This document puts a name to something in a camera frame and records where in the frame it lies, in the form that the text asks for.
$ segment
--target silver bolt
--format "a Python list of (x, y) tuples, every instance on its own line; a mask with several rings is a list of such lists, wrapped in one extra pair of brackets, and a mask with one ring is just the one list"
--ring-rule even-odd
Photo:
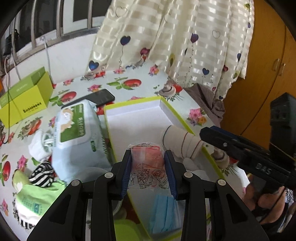
[(185, 172), (184, 176), (188, 177), (188, 178), (191, 178), (191, 177), (193, 177), (193, 174), (191, 172)]
[(220, 179), (220, 180), (218, 181), (218, 184), (221, 185), (221, 186), (225, 186), (225, 185), (226, 185), (226, 182), (225, 182), (225, 180)]
[(112, 172), (105, 173), (105, 178), (111, 178), (111, 177), (113, 177), (113, 173)]
[(73, 180), (72, 182), (71, 182), (71, 185), (72, 186), (74, 186), (74, 187), (76, 187), (76, 186), (78, 186), (79, 185), (79, 180)]

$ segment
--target wet wipes package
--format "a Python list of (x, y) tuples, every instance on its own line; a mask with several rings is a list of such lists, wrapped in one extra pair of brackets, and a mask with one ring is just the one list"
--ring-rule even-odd
[(94, 103), (82, 100), (56, 116), (52, 167), (67, 183), (94, 180), (111, 167), (95, 108)]

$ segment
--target smartphone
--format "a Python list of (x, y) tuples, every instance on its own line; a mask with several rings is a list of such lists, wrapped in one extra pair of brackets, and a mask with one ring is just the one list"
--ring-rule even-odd
[(97, 107), (100, 107), (100, 106), (103, 106), (109, 102), (114, 101), (115, 96), (113, 94), (111, 94), (108, 90), (103, 89), (103, 90), (91, 93), (89, 95), (83, 96), (77, 100), (74, 100), (74, 101), (66, 104), (66, 105), (63, 105), (62, 109), (69, 106), (69, 105), (75, 104), (79, 101), (82, 101), (84, 99), (89, 100), (89, 101), (95, 103)]

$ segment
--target brown striped cloth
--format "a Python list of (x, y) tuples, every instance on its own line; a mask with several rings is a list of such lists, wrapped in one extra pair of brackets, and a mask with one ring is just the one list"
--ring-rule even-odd
[(214, 99), (214, 93), (207, 87), (194, 84), (184, 90), (195, 100), (196, 103), (206, 112), (215, 126), (220, 127), (220, 122), (225, 113), (224, 104), (221, 100)]

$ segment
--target cabinet door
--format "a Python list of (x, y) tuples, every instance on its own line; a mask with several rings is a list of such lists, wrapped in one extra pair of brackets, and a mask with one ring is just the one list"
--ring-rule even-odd
[(264, 0), (254, 0), (255, 25), (246, 79), (238, 78), (223, 100), (221, 127), (242, 134), (265, 102), (279, 71), (285, 46), (285, 24)]
[(288, 29), (284, 57), (278, 77), (259, 113), (244, 131), (244, 137), (268, 148), (271, 132), (269, 125), (270, 102), (285, 92), (296, 96), (296, 42)]

